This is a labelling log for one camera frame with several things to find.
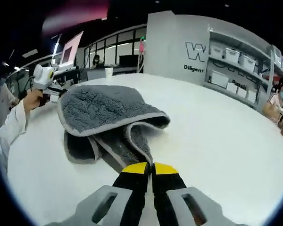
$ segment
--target table surface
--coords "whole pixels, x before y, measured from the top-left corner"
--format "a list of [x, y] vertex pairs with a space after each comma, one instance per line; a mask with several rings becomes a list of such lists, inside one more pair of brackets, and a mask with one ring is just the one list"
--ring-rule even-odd
[[[148, 137], [153, 160], [176, 168], [187, 186], [219, 203], [235, 223], [262, 225], [283, 198], [283, 138], [272, 122], [246, 105], [204, 87], [147, 74], [84, 84], [136, 88], [146, 103], [165, 111], [169, 127]], [[63, 133], [55, 105], [48, 103], [32, 112], [27, 132], [10, 148], [11, 188], [38, 225], [73, 215], [80, 201], [118, 176], [103, 160], [69, 162]], [[140, 225], [158, 226], [155, 215], [152, 203], [146, 204]]]

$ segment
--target w logo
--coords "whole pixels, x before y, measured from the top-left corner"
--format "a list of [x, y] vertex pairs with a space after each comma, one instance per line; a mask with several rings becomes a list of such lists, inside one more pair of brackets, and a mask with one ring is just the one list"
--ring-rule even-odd
[[203, 46], [202, 44], [193, 44], [192, 42], [186, 42], [185, 46], [187, 48], [188, 57], [190, 60], [199, 60], [200, 62], [204, 62], [201, 58], [203, 58], [203, 54], [207, 49], [207, 46]]

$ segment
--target ceiling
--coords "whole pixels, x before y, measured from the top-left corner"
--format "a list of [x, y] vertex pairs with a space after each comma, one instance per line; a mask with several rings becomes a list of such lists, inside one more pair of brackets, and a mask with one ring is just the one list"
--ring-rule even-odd
[[[2, 60], [10, 65], [22, 66], [32, 60], [52, 54], [57, 39], [42, 36], [46, 16], [70, 0], [32, 0], [12, 2], [6, 44]], [[80, 46], [102, 38], [118, 30], [147, 22], [151, 12], [172, 10], [175, 14], [192, 14], [222, 19], [244, 27], [269, 43], [275, 44], [283, 53], [283, 5], [260, 0], [111, 0], [107, 20], [94, 20], [63, 30], [60, 40], [66, 43], [84, 30]], [[28, 58], [26, 52], [37, 49], [38, 53]]]

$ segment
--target fleece towel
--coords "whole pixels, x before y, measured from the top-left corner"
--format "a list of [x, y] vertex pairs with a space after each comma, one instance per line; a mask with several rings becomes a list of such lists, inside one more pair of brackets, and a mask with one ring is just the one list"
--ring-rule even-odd
[[121, 167], [147, 161], [152, 156], [143, 127], [164, 129], [170, 118], [144, 102], [130, 87], [82, 85], [58, 100], [58, 116], [65, 128], [67, 157], [91, 163], [107, 151]]

